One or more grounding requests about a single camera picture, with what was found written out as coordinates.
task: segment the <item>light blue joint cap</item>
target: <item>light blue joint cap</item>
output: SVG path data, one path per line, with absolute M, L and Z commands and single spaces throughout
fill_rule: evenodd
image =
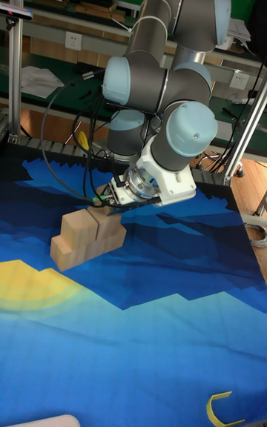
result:
M 103 81 L 103 96 L 121 105 L 128 103 L 131 90 L 131 70 L 125 57 L 113 56 L 108 61 Z
M 231 0 L 214 0 L 217 44 L 224 43 L 231 18 Z
M 188 101 L 170 115 L 166 138 L 174 152 L 194 158 L 206 150 L 217 131 L 218 124 L 209 107 Z
M 195 62 L 180 63 L 174 68 L 174 71 L 177 70 L 192 70 L 195 71 L 195 73 L 200 74 L 201 77 L 203 77 L 204 80 L 208 83 L 211 91 L 211 75 L 203 64 Z
M 144 124 L 145 114 L 134 109 L 122 109 L 118 113 L 114 113 L 110 123 L 110 130 L 133 130 Z

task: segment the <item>yellow object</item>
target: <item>yellow object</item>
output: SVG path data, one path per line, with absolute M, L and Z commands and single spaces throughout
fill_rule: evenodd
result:
M 0 308 L 34 311 L 66 302 L 83 287 L 54 269 L 37 271 L 21 260 L 0 262 Z
M 85 150 L 89 150 L 87 137 L 82 130 L 79 133 L 78 142 Z
M 223 392 L 221 394 L 215 394 L 214 396 L 211 396 L 210 399 L 208 400 L 208 403 L 207 403 L 208 418 L 215 427 L 235 427 L 245 422 L 245 419 L 243 419 L 243 420 L 238 420 L 237 422 L 232 422 L 231 424 L 224 424 L 219 419 L 217 419 L 217 417 L 214 415 L 211 402 L 216 399 L 223 399 L 224 397 L 229 397 L 231 393 L 232 391 Z

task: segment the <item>electrical outlet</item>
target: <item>electrical outlet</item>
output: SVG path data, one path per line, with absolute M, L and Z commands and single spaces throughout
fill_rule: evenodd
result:
M 79 35 L 79 33 L 66 32 L 65 47 L 71 50 L 81 51 L 82 35 Z
M 245 89 L 245 86 L 247 85 L 248 80 L 249 80 L 249 74 L 235 71 L 229 86 L 235 87 L 235 89 Z

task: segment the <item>blue fabric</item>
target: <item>blue fabric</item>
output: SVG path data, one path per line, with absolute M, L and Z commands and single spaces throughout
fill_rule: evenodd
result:
M 40 160 L 0 182 L 0 261 L 54 268 L 50 238 L 82 208 Z M 81 191 L 82 167 L 53 169 Z M 109 174 L 93 172 L 96 186 Z M 267 416 L 267 291 L 240 215 L 201 190 L 122 216 L 119 250 L 64 272 L 56 310 L 0 312 L 0 426 L 72 414 L 86 427 L 209 427 Z

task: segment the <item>robotic arm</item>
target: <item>robotic arm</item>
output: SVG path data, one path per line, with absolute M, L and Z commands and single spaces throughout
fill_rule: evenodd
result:
M 114 203 L 157 197 L 158 205 L 167 205 L 195 195 L 189 162 L 217 134 L 208 108 L 211 78 L 202 62 L 224 42 L 230 16 L 231 0 L 143 1 L 126 54 L 109 60 L 103 82 L 104 97 L 128 108 L 114 117 L 108 137 L 111 153 L 130 163 L 109 184 Z M 160 63 L 169 33 L 177 51 L 166 70 Z M 154 116 L 144 147 L 143 113 Z

